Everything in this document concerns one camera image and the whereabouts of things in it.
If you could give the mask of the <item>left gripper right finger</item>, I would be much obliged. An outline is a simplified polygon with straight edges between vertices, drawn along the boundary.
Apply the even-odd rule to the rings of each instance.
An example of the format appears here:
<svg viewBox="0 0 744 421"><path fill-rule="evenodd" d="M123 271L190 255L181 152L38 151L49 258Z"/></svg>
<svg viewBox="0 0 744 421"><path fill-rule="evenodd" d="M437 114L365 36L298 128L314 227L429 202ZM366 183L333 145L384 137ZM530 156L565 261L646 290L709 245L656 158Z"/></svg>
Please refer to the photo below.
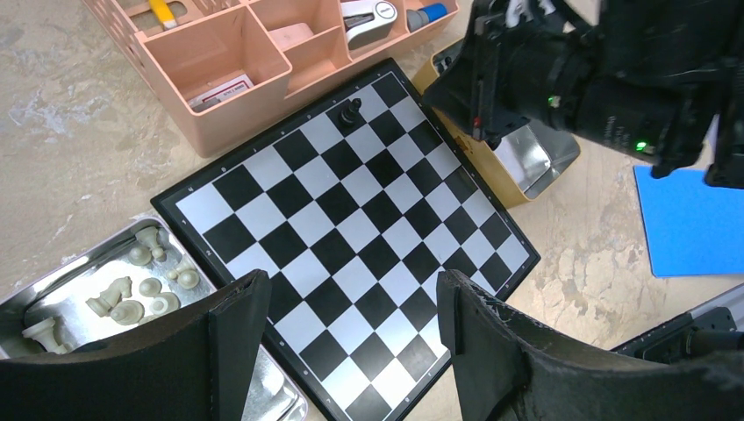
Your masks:
<svg viewBox="0 0 744 421"><path fill-rule="evenodd" d="M740 420L743 349L674 364L558 332L457 270L437 281L442 344L466 420Z"/></svg>

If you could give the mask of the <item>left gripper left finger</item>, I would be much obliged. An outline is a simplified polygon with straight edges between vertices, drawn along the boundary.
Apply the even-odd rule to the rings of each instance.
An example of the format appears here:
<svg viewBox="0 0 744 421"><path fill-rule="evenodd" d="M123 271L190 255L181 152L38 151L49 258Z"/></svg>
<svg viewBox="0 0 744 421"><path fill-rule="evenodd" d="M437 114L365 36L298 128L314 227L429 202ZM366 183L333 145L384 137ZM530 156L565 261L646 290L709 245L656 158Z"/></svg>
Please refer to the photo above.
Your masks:
<svg viewBox="0 0 744 421"><path fill-rule="evenodd" d="M72 353L1 363L4 420L239 420L267 322L255 269L180 310Z"/></svg>

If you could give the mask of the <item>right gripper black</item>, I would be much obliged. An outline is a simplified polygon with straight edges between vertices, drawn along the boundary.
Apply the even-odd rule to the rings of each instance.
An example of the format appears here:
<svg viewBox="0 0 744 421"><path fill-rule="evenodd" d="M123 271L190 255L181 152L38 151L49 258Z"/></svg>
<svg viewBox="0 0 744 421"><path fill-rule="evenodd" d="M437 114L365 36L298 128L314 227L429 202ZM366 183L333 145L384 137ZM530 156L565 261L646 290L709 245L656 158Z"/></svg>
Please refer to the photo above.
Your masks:
<svg viewBox="0 0 744 421"><path fill-rule="evenodd" d="M554 36L571 24L583 37L588 22L564 1L474 1L461 48L425 89L423 102L470 138L495 150L529 119L507 109L507 54L519 35Z"/></svg>

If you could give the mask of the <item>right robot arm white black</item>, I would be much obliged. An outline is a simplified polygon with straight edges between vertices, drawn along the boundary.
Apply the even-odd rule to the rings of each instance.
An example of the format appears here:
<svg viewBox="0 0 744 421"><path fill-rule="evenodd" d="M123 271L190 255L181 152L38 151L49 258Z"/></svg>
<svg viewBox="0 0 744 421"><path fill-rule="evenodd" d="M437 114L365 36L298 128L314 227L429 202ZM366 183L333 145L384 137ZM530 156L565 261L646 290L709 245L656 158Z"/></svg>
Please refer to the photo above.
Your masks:
<svg viewBox="0 0 744 421"><path fill-rule="evenodd" d="M705 183L743 186L743 4L602 1L588 23L564 1L475 1L458 54L423 95L497 146L535 120L648 162L694 164L719 128Z"/></svg>

